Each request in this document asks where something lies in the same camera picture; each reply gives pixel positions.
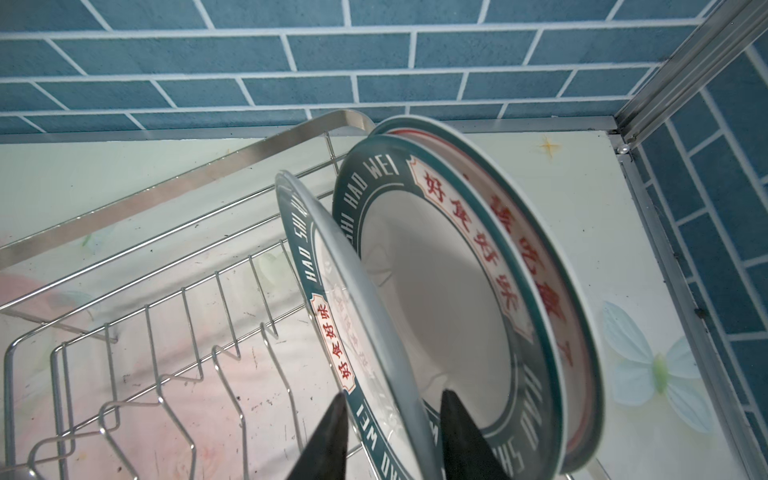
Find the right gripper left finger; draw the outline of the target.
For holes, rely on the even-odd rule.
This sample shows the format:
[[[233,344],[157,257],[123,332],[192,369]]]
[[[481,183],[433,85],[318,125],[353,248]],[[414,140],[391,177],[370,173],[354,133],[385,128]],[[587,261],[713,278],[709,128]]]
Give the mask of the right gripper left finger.
[[[338,393],[330,402],[287,479],[344,479],[348,430],[347,402],[344,394]]]

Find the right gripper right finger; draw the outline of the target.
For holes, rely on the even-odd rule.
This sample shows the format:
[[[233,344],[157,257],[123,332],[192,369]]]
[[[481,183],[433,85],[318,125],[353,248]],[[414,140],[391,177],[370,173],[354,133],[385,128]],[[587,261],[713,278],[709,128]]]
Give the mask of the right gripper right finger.
[[[442,392],[440,428],[446,479],[508,479],[459,396],[452,390]]]

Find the metal wire dish rack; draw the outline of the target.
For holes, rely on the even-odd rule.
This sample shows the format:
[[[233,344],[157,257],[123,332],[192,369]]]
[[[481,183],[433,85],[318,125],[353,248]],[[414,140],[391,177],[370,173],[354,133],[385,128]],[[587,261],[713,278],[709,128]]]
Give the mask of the metal wire dish rack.
[[[379,124],[336,111],[4,246],[2,477],[287,478],[342,391],[275,178],[333,218]],[[379,479],[348,426],[344,479]]]

